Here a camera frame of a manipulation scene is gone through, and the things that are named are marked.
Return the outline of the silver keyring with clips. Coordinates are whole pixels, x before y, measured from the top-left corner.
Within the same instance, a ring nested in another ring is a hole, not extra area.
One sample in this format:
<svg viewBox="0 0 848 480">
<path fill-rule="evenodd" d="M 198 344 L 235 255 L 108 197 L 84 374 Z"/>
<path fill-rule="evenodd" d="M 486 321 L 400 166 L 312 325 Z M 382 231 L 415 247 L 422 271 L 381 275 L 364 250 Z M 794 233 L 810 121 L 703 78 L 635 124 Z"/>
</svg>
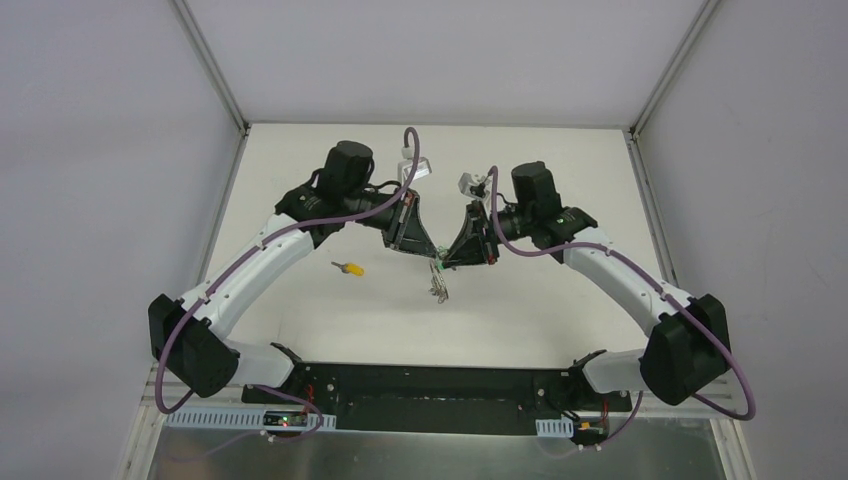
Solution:
<svg viewBox="0 0 848 480">
<path fill-rule="evenodd" d="M 431 283 L 430 283 L 429 293 L 433 297 L 436 298 L 438 304 L 443 304 L 444 302 L 446 302 L 449 299 L 448 287 L 447 287 L 447 284 L 444 280 L 442 272 L 443 271 L 437 272 L 437 273 L 432 273 L 431 268 L 430 268 Z"/>
</svg>

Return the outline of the green tagged key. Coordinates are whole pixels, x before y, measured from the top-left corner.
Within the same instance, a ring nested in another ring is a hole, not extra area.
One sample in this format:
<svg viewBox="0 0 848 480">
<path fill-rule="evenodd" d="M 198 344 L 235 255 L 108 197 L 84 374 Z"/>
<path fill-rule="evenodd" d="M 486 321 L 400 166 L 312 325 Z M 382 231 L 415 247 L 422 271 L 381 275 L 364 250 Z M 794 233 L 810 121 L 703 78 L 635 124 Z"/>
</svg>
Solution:
<svg viewBox="0 0 848 480">
<path fill-rule="evenodd" d="M 436 249 L 436 253 L 430 261 L 430 268 L 432 273 L 441 272 L 445 269 L 444 260 L 447 256 L 448 248 L 444 246 L 439 246 Z"/>
</svg>

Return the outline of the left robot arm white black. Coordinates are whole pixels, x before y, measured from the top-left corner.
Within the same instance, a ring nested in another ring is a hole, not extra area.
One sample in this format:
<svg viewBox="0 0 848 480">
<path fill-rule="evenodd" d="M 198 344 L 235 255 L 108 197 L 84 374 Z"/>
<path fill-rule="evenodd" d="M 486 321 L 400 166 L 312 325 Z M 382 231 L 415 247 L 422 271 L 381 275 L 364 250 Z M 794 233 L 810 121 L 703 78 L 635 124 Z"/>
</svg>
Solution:
<svg viewBox="0 0 848 480">
<path fill-rule="evenodd" d="M 232 384 L 259 384 L 281 404 L 297 402 L 305 378 L 293 370 L 298 357 L 279 345 L 230 339 L 246 310 L 287 269 L 330 235 L 356 222 L 376 229 L 386 248 L 425 258 L 438 249 L 424 229 L 419 196 L 400 187 L 380 193 L 370 182 L 372 150 L 342 140 L 322 168 L 287 192 L 251 241 L 213 277 L 177 299 L 165 294 L 148 307 L 151 351 L 157 375 L 175 375 L 201 398 Z"/>
</svg>

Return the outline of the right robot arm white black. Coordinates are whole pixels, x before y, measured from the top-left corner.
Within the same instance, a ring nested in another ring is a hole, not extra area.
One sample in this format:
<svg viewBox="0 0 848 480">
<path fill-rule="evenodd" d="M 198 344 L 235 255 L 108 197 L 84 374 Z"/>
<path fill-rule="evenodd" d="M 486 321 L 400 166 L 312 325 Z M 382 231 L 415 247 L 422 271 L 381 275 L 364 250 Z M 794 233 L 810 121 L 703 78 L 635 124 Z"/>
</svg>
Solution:
<svg viewBox="0 0 848 480">
<path fill-rule="evenodd" d="M 593 352 L 569 368 L 569 400 L 595 408 L 607 393 L 648 390 L 678 405 L 730 370 L 726 312 L 706 294 L 696 298 L 658 280 L 616 250 L 598 222 L 563 204 L 552 172 L 542 161 L 511 172 L 515 201 L 496 209 L 492 180 L 464 173 L 460 192 L 470 198 L 463 230 L 441 257 L 445 269 L 492 265 L 501 247 L 528 238 L 537 250 L 590 280 L 639 326 L 642 349 Z"/>
</svg>

